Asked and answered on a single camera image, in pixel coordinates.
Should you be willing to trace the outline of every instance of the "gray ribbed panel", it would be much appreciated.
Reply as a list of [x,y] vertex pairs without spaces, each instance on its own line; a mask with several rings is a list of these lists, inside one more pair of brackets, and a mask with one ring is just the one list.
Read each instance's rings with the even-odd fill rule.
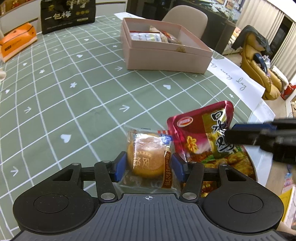
[[60,235],[24,231],[15,241],[284,241],[275,231],[237,235],[211,224],[195,204],[173,194],[125,194],[115,203],[103,204],[83,227]]

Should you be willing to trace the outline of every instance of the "round pastry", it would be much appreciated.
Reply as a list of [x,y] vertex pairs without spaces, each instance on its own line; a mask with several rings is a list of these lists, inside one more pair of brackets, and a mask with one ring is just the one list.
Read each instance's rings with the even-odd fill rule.
[[163,175],[166,146],[155,134],[136,134],[127,150],[133,173],[145,178]]

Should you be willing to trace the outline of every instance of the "brown armchair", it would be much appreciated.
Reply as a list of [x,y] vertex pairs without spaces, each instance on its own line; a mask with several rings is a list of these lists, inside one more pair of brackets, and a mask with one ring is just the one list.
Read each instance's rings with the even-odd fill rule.
[[280,79],[270,70],[268,75],[253,60],[255,53],[264,51],[265,49],[258,43],[253,33],[246,35],[244,46],[242,49],[242,70],[245,71],[250,78],[265,88],[262,96],[264,100],[275,100],[281,95],[282,83]]

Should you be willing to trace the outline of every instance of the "black bag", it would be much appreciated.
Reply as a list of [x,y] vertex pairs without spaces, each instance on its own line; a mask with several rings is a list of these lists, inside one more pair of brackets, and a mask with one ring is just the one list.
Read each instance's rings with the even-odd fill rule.
[[41,0],[40,5],[43,34],[95,21],[96,0]]

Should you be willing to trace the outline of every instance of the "orange package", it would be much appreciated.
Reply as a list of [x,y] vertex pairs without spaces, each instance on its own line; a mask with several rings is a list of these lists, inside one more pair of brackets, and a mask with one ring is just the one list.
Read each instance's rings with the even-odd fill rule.
[[5,63],[17,53],[37,41],[35,28],[25,23],[0,40],[0,57]]

